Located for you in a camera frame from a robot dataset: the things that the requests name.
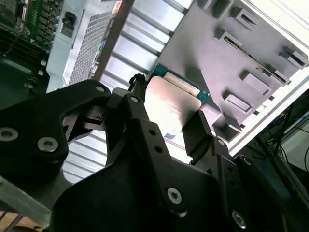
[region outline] perforated metal panel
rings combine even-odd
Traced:
[[[105,12],[94,15],[90,18],[69,85],[88,79],[88,74],[94,61],[96,50],[102,41],[110,15],[111,12]]]

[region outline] green pcb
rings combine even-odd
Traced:
[[[63,0],[36,0],[25,6],[20,0],[0,0],[0,27],[18,36],[14,27],[26,8],[25,29],[20,38],[49,52],[62,4]]]

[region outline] electronic component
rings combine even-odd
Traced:
[[[0,0],[0,23],[8,26],[16,22],[17,0]]]
[[[20,24],[24,25],[20,38],[49,53],[63,0],[28,1],[27,5],[19,3],[19,0],[0,0],[0,28],[18,36],[17,29],[21,28]]]

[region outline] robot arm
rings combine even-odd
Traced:
[[[107,133],[107,167],[59,197],[48,231],[307,228],[305,214],[296,221],[251,160],[228,154],[201,111],[183,128],[191,164],[173,160],[144,108],[144,80],[132,85],[133,92],[111,94],[87,80],[0,111],[5,185],[22,182],[40,191],[59,174],[68,143],[91,130]]]

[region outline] black metal bracket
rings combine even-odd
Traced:
[[[213,137],[202,111],[197,111],[183,128],[183,137],[187,154],[193,158],[191,164],[216,179],[227,221],[236,230],[251,231],[238,167],[225,143]],[[243,225],[236,225],[236,220]]]
[[[56,176],[70,134],[82,134],[74,129],[81,112],[104,106],[110,95],[101,83],[87,80],[1,110],[1,175],[33,181]]]
[[[117,162],[128,155],[137,155],[149,169],[159,204],[172,215],[184,217],[187,213],[186,199],[178,184],[176,170],[158,125],[149,121],[143,101],[133,94],[126,94],[119,107],[123,109],[126,128],[121,136],[115,135],[115,138],[120,139],[111,150],[111,146],[108,146],[107,164]],[[107,142],[112,142],[109,135]]]

